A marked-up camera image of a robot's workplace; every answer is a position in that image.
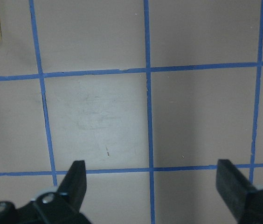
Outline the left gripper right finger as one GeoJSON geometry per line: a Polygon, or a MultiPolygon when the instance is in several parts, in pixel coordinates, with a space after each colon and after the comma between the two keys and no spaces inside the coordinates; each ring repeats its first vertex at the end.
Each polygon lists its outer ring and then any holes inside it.
{"type": "Polygon", "coordinates": [[[263,224],[263,188],[228,159],[217,162],[216,189],[238,224],[263,224]]]}

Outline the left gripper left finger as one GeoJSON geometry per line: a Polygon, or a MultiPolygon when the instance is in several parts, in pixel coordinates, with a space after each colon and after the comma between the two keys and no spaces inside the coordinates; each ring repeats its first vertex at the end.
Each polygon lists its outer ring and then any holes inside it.
{"type": "Polygon", "coordinates": [[[0,224],[89,224],[80,212],[87,189],[85,161],[74,161],[56,191],[16,208],[0,201],[0,224]]]}

